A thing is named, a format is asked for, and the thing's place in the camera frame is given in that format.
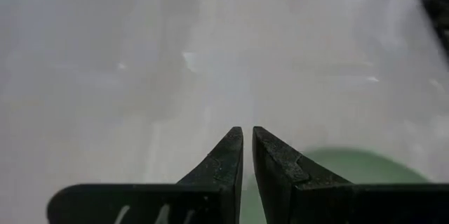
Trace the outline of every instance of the white surface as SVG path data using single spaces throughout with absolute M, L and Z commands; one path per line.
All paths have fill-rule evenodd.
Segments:
M 58 189 L 174 182 L 232 126 L 449 181 L 449 76 L 417 0 L 0 0 L 0 223 Z

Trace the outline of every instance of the white sheet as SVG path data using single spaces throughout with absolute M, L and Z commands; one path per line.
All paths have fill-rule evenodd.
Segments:
M 418 0 L 0 0 L 0 223 L 75 183 L 175 182 L 232 126 L 449 181 Z

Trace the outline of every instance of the black plastic claw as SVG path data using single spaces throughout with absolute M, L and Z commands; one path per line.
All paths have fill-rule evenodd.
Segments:
M 174 185 L 75 185 L 48 204 L 50 224 L 239 222 L 243 133 L 233 128 Z
M 449 223 L 448 185 L 353 185 L 261 127 L 253 159 L 268 224 Z
M 253 129 L 253 161 L 268 224 L 288 223 L 295 188 L 350 183 L 259 126 Z
M 238 223 L 243 171 L 243 132 L 232 128 L 179 185 L 217 185 L 222 190 L 225 223 Z

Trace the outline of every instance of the green object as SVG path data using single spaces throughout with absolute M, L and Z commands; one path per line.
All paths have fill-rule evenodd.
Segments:
M 408 167 L 368 151 L 323 148 L 303 154 L 353 183 L 429 182 Z
M 303 154 L 353 183 L 428 183 L 404 165 L 378 154 L 350 148 L 322 148 Z M 241 193 L 240 223 L 267 223 L 255 178 Z

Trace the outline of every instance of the black plastic part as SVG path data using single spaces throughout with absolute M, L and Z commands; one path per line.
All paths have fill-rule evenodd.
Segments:
M 288 223 L 449 223 L 448 185 L 295 188 Z
M 350 184 L 319 166 L 262 127 L 253 129 L 253 161 L 268 224 L 286 224 L 294 187 Z
M 47 217 L 50 224 L 223 223 L 221 196 L 217 187 L 75 185 L 52 198 Z
M 50 224 L 239 223 L 243 133 L 233 128 L 175 185 L 75 185 L 48 204 Z
M 449 185 L 353 185 L 261 127 L 253 159 L 268 224 L 449 223 Z
M 239 223 L 242 172 L 243 132 L 234 127 L 178 184 L 220 187 L 224 223 Z
M 446 53 L 449 51 L 449 0 L 423 0 L 424 8 L 430 17 Z

